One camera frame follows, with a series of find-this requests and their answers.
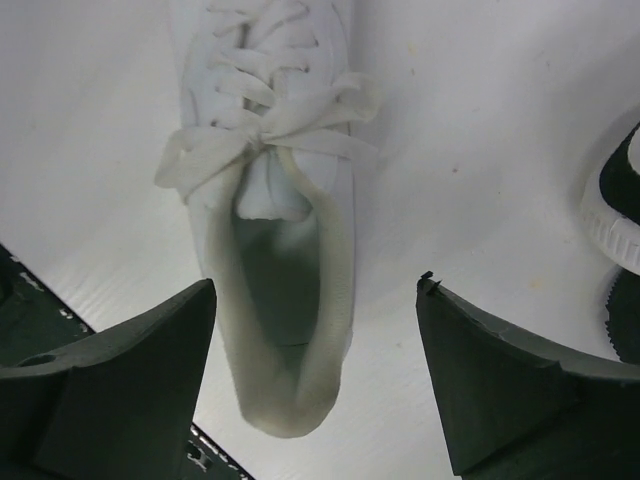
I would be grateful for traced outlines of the black white canvas sneaker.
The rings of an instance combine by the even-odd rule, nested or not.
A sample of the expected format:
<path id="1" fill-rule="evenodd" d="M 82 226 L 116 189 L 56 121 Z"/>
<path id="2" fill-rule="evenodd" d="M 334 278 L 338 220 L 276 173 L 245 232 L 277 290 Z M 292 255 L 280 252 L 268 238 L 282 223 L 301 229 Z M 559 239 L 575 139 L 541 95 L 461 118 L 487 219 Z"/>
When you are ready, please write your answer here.
<path id="1" fill-rule="evenodd" d="M 621 268 L 639 273 L 639 127 L 590 174 L 580 204 L 590 240 Z"/>

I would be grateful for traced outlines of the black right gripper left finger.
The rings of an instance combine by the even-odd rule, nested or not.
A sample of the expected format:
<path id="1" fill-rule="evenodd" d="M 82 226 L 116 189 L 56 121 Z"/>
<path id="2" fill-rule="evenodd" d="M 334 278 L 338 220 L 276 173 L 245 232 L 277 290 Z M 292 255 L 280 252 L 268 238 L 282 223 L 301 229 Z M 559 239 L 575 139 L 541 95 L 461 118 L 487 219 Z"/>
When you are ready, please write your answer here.
<path id="1" fill-rule="evenodd" d="M 215 312 L 214 284 L 200 280 L 2 368 L 2 478 L 181 478 Z"/>

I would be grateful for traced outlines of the white leather sneaker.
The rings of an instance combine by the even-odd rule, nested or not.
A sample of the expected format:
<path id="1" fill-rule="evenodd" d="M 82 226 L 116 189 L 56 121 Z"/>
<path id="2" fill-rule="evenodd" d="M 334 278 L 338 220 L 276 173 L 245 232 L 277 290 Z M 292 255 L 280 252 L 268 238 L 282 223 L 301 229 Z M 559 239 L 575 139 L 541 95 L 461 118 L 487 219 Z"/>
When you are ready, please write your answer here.
<path id="1" fill-rule="evenodd" d="M 348 1 L 176 1 L 180 127 L 157 186 L 188 210 L 239 410 L 302 437 L 334 407 L 354 318 L 355 122 L 381 106 L 350 67 Z"/>

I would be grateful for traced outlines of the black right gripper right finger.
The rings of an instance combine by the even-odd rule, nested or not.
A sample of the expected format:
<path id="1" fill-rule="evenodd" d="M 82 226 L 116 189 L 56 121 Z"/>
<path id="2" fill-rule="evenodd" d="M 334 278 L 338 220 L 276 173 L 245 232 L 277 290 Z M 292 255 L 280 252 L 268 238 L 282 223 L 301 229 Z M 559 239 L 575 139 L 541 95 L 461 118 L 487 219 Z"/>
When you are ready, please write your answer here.
<path id="1" fill-rule="evenodd" d="M 492 315 L 431 273 L 416 313 L 452 472 L 464 479 L 635 479 L 639 368 Z"/>

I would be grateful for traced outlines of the white plastic shoe cabinet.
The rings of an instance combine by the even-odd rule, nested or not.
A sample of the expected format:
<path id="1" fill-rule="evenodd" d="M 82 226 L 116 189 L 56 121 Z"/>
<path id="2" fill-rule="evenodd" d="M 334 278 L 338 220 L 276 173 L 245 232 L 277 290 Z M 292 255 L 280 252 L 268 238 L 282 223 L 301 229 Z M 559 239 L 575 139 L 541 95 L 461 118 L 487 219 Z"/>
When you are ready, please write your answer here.
<path id="1" fill-rule="evenodd" d="M 16 256 L 1 249 L 1 365 L 84 339 L 95 331 Z"/>

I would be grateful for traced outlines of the black slip-on shoe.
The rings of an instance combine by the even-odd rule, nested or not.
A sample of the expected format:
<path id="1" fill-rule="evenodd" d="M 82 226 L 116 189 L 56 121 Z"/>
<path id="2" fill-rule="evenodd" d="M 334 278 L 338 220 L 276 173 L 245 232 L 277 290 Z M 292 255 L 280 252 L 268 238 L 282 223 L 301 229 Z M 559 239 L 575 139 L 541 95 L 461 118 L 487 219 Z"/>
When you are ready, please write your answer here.
<path id="1" fill-rule="evenodd" d="M 639 364 L 639 276 L 620 270 L 606 301 L 609 341 L 624 363 Z"/>

